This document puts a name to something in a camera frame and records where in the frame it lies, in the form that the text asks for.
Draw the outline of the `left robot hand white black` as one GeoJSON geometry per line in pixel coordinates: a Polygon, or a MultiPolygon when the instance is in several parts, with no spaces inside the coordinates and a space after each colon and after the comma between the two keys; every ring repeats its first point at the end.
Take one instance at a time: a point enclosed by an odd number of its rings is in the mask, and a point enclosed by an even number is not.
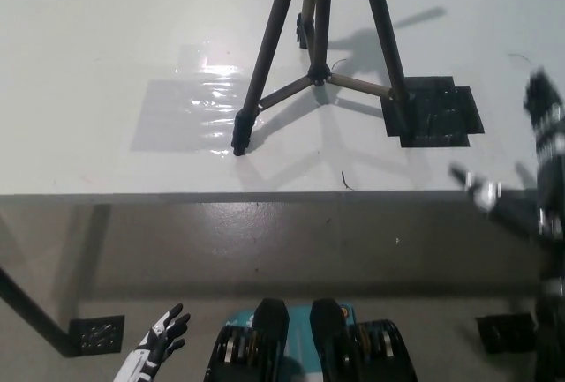
{"type": "Polygon", "coordinates": [[[178,303],[150,327],[125,358],[114,382],[154,381],[162,365],[186,343],[184,335],[191,315],[183,313],[183,308],[178,303]]]}

